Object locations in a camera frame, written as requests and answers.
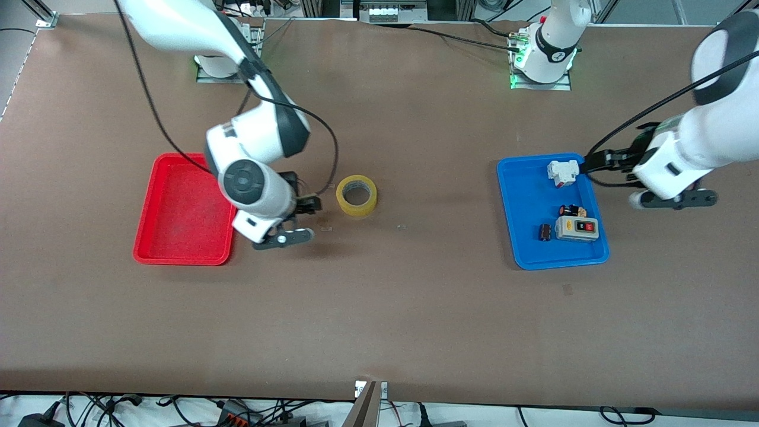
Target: capacitor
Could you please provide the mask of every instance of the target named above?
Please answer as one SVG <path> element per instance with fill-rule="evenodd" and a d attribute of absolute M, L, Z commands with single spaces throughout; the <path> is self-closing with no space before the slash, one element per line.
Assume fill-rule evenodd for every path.
<path fill-rule="evenodd" d="M 582 206 L 577 206 L 575 204 L 566 205 L 563 204 L 559 208 L 559 216 L 568 216 L 568 217 L 587 217 L 587 210 L 585 210 Z"/>
<path fill-rule="evenodd" d="M 540 224 L 540 231 L 537 234 L 537 238 L 541 242 L 548 242 L 549 240 L 551 240 L 551 225 Z"/>

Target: blue tray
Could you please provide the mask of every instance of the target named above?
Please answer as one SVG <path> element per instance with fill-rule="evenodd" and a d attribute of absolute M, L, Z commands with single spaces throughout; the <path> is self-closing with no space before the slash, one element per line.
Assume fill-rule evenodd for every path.
<path fill-rule="evenodd" d="M 590 179 L 580 175 L 574 184 L 556 188 L 548 179 L 551 160 L 584 162 L 577 153 L 560 153 L 508 157 L 496 167 L 517 265 L 525 270 L 543 270 L 605 262 L 609 259 L 609 243 Z M 595 242 L 558 240 L 553 227 L 563 204 L 584 207 L 589 217 L 598 220 L 600 238 Z M 549 242 L 537 238 L 540 224 L 551 225 Z"/>

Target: black capacitor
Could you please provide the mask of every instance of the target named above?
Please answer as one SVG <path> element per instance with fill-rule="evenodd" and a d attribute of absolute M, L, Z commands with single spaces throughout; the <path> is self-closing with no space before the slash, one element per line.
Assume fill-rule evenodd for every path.
<path fill-rule="evenodd" d="M 580 216 L 584 217 L 584 215 L 580 215 L 581 211 L 584 211 L 584 209 L 575 204 L 570 204 L 570 205 L 563 204 L 559 208 L 559 216 L 563 217 L 564 215 L 567 215 L 570 217 L 580 217 Z"/>
<path fill-rule="evenodd" d="M 540 224 L 540 231 L 537 236 L 538 239 L 540 239 L 542 242 L 548 242 L 551 240 L 551 225 L 550 224 Z"/>

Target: connector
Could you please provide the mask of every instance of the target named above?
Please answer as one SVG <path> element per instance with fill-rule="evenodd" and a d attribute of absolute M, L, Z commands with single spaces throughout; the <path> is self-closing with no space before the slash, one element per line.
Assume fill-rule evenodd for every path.
<path fill-rule="evenodd" d="M 62 422 L 55 421 L 55 411 L 58 409 L 58 405 L 61 404 L 60 400 L 56 400 L 49 408 L 42 413 L 32 413 L 21 419 L 18 423 L 18 427 L 64 427 Z"/>
<path fill-rule="evenodd" d="M 251 427 L 257 424 L 261 418 L 260 414 L 254 413 L 245 405 L 230 399 L 222 406 L 222 413 L 219 415 L 218 424 L 234 427 Z"/>
<path fill-rule="evenodd" d="M 424 403 L 417 402 L 419 405 L 419 412 L 421 412 L 421 421 L 419 421 L 419 427 L 433 427 L 430 422 L 430 417 L 427 416 L 427 408 L 424 407 Z"/>

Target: power adapter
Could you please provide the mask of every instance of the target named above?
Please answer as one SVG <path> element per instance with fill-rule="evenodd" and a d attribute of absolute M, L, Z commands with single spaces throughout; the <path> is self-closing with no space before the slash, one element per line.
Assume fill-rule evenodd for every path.
<path fill-rule="evenodd" d="M 18 427 L 64 427 L 62 422 L 55 421 L 52 418 L 60 404 L 61 401 L 56 400 L 45 413 L 31 413 L 25 416 L 18 423 Z"/>

